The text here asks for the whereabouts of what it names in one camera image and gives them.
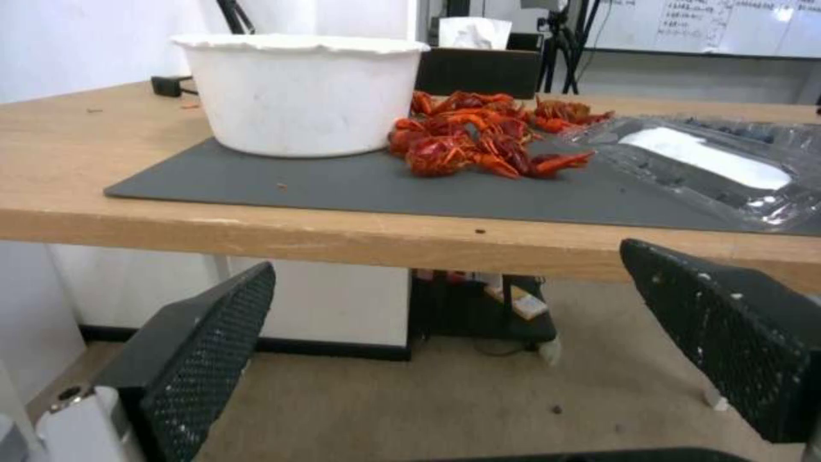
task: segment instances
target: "clear plastic bag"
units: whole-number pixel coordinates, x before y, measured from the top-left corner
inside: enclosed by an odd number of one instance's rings
[[[615,118],[570,141],[741,229],[774,231],[821,209],[821,152],[810,150],[821,143],[800,135],[795,129],[772,132],[772,139],[759,141],[691,122]]]
[[[750,138],[784,149],[805,150],[821,155],[821,125],[747,122],[696,116],[676,116],[671,121]]]

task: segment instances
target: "bowl rim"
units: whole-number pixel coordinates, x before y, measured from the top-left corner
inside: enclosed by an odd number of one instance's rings
[[[171,41],[186,49],[221,49],[275,52],[332,52],[397,54],[430,51],[430,45],[413,40],[336,35],[289,34],[179,34]]]

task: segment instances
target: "power adapter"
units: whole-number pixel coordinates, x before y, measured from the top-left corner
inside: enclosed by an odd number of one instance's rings
[[[154,89],[155,95],[160,96],[168,96],[171,98],[179,98],[182,96],[183,93],[189,93],[191,95],[198,95],[194,90],[188,90],[187,88],[182,88],[183,81],[191,80],[191,76],[182,76],[182,77],[161,77],[161,76],[152,76],[151,77],[151,88]]]

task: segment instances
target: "tissue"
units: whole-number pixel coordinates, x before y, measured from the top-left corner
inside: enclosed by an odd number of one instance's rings
[[[439,46],[454,49],[506,49],[513,23],[484,17],[439,20]]]

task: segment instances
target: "black shelf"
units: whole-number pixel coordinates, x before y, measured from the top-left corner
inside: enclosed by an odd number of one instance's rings
[[[410,290],[410,332],[428,337],[447,335],[481,339],[517,340],[529,346],[552,341],[556,328],[549,312],[527,321],[512,311],[510,292],[507,303],[484,292],[484,283],[448,283],[436,271],[433,280],[414,278]],[[542,299],[539,282],[526,276],[504,276],[513,284]]]

